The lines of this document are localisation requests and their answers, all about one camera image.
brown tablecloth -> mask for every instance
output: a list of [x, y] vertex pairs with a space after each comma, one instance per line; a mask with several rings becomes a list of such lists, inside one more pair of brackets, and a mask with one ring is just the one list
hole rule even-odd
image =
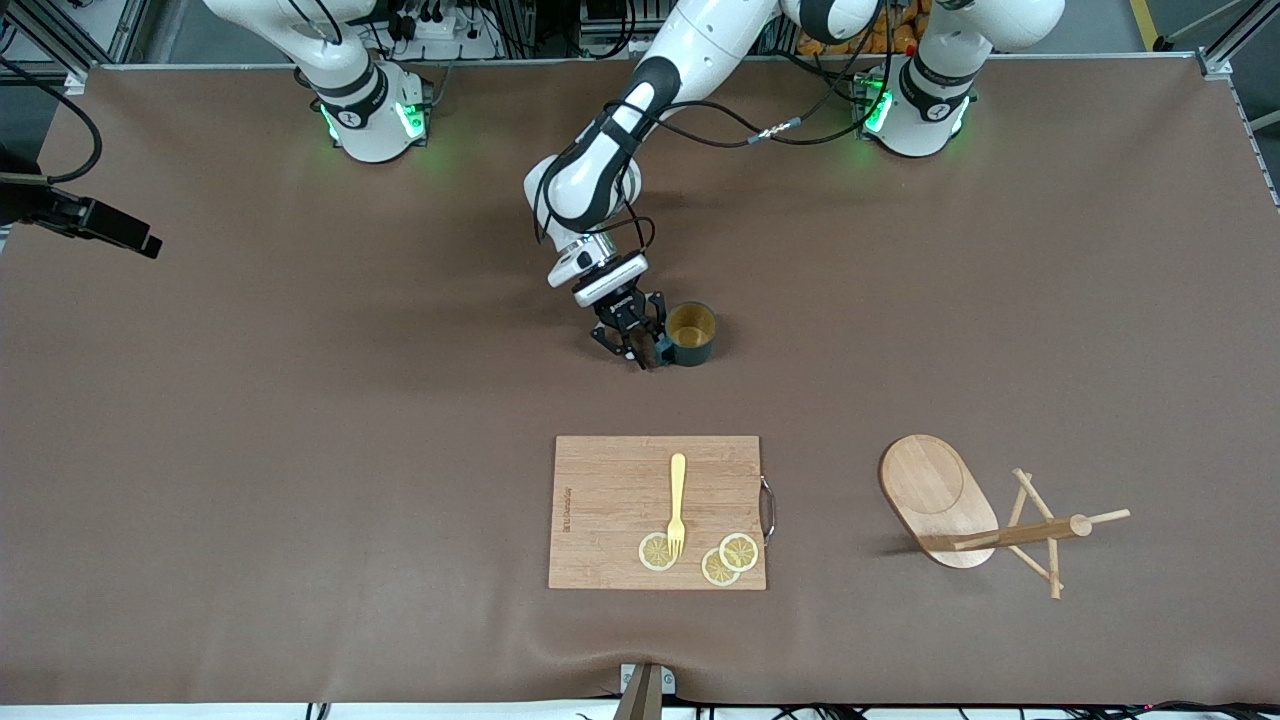
[[[166, 245], [0, 256], [0, 698], [594, 696], [649, 659], [699, 701], [1280, 701], [1280, 218], [1225, 83], [993, 61], [923, 160], [657, 133], [644, 287], [723, 334], [646, 374], [545, 286], [521, 193], [627, 72], [461, 68], [378, 167], [288, 72], [95, 72], [70, 188]], [[717, 99], [819, 94], [753, 63]], [[45, 169], [84, 135], [59, 113]], [[1062, 602], [1011, 553], [938, 566], [876, 475], [918, 432], [1001, 516], [1015, 466], [1134, 516], [1064, 546]], [[762, 436], [771, 589], [547, 589], [561, 433]]]

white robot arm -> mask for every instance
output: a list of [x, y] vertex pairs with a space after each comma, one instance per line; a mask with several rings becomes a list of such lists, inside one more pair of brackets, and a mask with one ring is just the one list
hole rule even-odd
[[881, 122], [867, 133], [900, 155], [932, 155], [959, 132], [969, 87], [992, 49], [1021, 50], [1044, 38], [1065, 0], [934, 0], [910, 63], [886, 78]]
[[371, 13], [375, 3], [205, 0], [215, 15], [260, 35], [297, 63], [320, 96], [330, 135], [348, 155], [383, 163], [425, 138], [426, 118], [422, 79], [394, 63], [371, 60], [357, 31], [344, 24]]
[[[780, 13], [810, 36], [837, 44], [865, 27], [876, 6], [876, 0], [681, 0], [636, 65], [620, 104], [591, 120], [564, 152], [530, 170], [525, 196], [559, 254], [547, 279], [559, 287], [581, 277], [573, 299], [595, 309], [599, 323], [593, 337], [602, 345], [643, 364], [628, 332], [643, 327], [655, 340], [662, 332], [660, 295], [645, 296], [635, 284], [649, 268], [644, 252], [620, 258], [608, 233], [600, 232], [640, 193], [632, 155], [655, 129], [650, 118], [666, 119], [680, 110], [673, 104], [710, 95]], [[646, 302], [657, 305], [658, 322], [646, 315]], [[605, 341], [605, 328], [621, 340]]]

wooden stick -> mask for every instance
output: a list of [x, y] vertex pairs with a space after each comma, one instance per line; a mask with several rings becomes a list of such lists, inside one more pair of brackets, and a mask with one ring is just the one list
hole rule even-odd
[[1009, 527], [1012, 528], [1023, 519], [1023, 505], [1027, 503], [1027, 491], [1018, 488], [1018, 497], [1014, 498], [1014, 512], [1009, 516]]
[[1046, 520], [1033, 525], [1001, 528], [984, 533], [952, 537], [951, 547], [960, 550], [979, 550], [987, 547], [1009, 547], [1044, 539], [1083, 538], [1093, 532], [1093, 523], [1084, 515], [1071, 515], [1057, 520]]
[[1110, 523], [1111, 520], [1123, 520], [1129, 516], [1129, 509], [1112, 510], [1111, 512], [1103, 512], [1102, 515], [1089, 515], [1089, 521], [1097, 525], [1098, 523]]
[[[1041, 564], [1036, 562], [1036, 560], [1032, 559], [1030, 555], [1027, 555], [1025, 552], [1023, 552], [1023, 548], [1018, 547], [1016, 544], [1011, 544], [1011, 546], [1009, 546], [1009, 550], [1014, 551], [1014, 555], [1016, 555], [1019, 557], [1019, 560], [1021, 560], [1023, 562], [1025, 562], [1028, 568], [1030, 568], [1032, 570], [1036, 570], [1037, 575], [1039, 575], [1041, 578], [1044, 578], [1046, 580], [1048, 580], [1051, 583], [1053, 582], [1053, 578], [1050, 577], [1048, 570], [1046, 570], [1044, 568], [1041, 568]], [[1059, 591], [1062, 589], [1062, 583], [1057, 584], [1057, 589]]]
[[1032, 487], [1032, 477], [1023, 473], [1021, 468], [1014, 469], [1014, 477], [1018, 478], [1018, 483], [1023, 486], [1024, 491], [1027, 491], [1027, 496], [1032, 498], [1032, 503], [1034, 503], [1036, 509], [1041, 511], [1041, 515], [1043, 515], [1046, 520], [1052, 520], [1053, 514], [1048, 511], [1048, 505], [1044, 505], [1044, 498], [1036, 492], [1034, 487]]
[[1048, 596], [1062, 600], [1062, 570], [1057, 562], [1057, 538], [1048, 538]]

lemon slice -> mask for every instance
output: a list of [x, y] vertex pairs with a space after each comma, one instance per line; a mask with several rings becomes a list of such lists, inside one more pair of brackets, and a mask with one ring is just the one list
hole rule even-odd
[[724, 564], [721, 562], [719, 548], [713, 547], [707, 551], [707, 555], [703, 556], [703, 577], [707, 578], [708, 583], [718, 588], [723, 588], [736, 583], [739, 573], [726, 568]]
[[640, 562], [654, 573], [676, 564], [676, 559], [667, 552], [667, 533], [649, 533], [640, 541]]
[[733, 533], [722, 539], [718, 552], [721, 562], [735, 573], [746, 573], [760, 559], [760, 548], [745, 533]]

wooden stand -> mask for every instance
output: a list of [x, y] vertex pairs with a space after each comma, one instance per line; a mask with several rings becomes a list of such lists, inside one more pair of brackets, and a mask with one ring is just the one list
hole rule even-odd
[[[1055, 518], [1032, 486], [1030, 473], [1015, 469], [1014, 477], [1019, 484], [1014, 512], [1009, 525], [1000, 528], [978, 480], [946, 442], [908, 436], [890, 446], [881, 461], [884, 497], [929, 557], [948, 568], [968, 569], [986, 562], [995, 548], [1007, 547], [1048, 582], [1050, 597], [1061, 600], [1059, 541], [1088, 537], [1094, 525], [1128, 518], [1129, 511]], [[1043, 516], [1042, 523], [1019, 524], [1028, 500]], [[1048, 570], [1018, 547], [1033, 542], [1048, 544]]]

